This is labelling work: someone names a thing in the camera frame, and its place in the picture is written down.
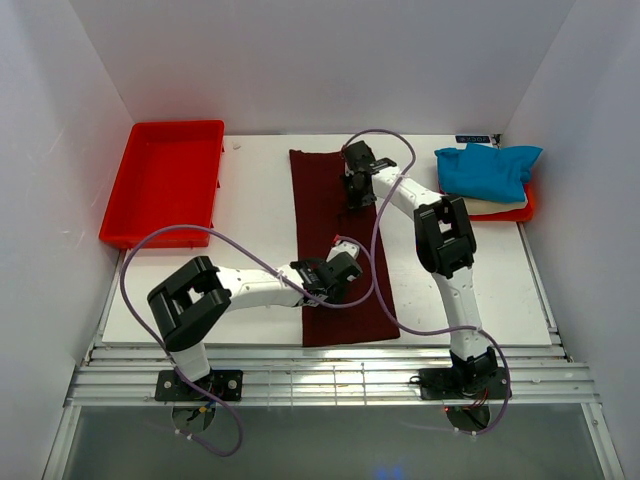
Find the blue cloth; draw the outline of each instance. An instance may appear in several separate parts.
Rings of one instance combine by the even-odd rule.
[[[541,152],[539,147],[497,149],[477,143],[468,143],[464,150],[436,150],[440,188],[492,202],[523,202],[523,184],[531,180],[531,167]]]

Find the maroon towel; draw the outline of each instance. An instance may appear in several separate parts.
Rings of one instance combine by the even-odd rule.
[[[374,205],[360,210],[347,209],[347,197],[340,179],[344,173],[342,155],[290,150],[289,158],[298,258],[326,258],[337,234],[355,238],[369,248],[376,209]],[[371,284],[371,269],[364,255],[358,256],[358,263],[364,273],[350,285],[345,303],[362,297]],[[395,315],[387,260],[380,237],[376,269],[382,295]],[[302,309],[302,345],[305,347],[373,342],[399,336],[400,331],[385,316],[375,293],[363,304],[345,310],[324,307]]]

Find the black clamp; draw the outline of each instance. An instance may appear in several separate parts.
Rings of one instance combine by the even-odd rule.
[[[167,350],[180,352],[201,341],[231,305],[209,257],[191,259],[147,296]],[[202,294],[193,302],[189,291]]]
[[[438,203],[420,205],[413,212],[416,250],[422,266],[447,278],[471,267],[476,240],[462,197],[447,195]],[[444,232],[440,223],[450,226]]]
[[[356,142],[342,150],[348,173],[342,175],[347,194],[347,206],[356,209],[372,205],[376,201],[371,176],[386,167],[395,167],[393,160],[376,160],[369,146],[363,141]]]
[[[341,303],[347,293],[347,285],[362,275],[362,268],[347,252],[341,252],[329,261],[306,259],[291,262],[302,279],[303,288],[311,295],[328,303]],[[302,305],[317,303],[304,298]]]

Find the gray wall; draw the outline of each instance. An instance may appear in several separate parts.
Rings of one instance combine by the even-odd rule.
[[[71,0],[135,121],[502,132],[574,0]]]
[[[628,478],[640,478],[640,13],[581,0],[514,114],[545,148],[531,244],[562,338],[587,360]]]
[[[0,2],[0,478],[40,478],[115,252],[131,118],[67,0]]]

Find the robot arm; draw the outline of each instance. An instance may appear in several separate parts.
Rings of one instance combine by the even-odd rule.
[[[362,275],[355,260],[358,253],[356,245],[339,242],[326,260],[291,262],[278,271],[311,295],[340,303],[348,284]],[[191,381],[211,370],[203,339],[223,313],[270,305],[317,305],[263,270],[216,267],[206,256],[190,260],[154,288],[147,301],[167,350]]]
[[[401,176],[395,162],[377,160],[362,141],[342,153],[349,208],[370,205],[377,196],[386,197]],[[436,281],[449,326],[482,328],[473,292],[476,242],[462,198],[441,195],[402,178],[390,201],[414,221],[418,258]],[[482,383],[497,369],[489,341],[471,330],[451,333],[451,358],[458,383],[466,386]]]

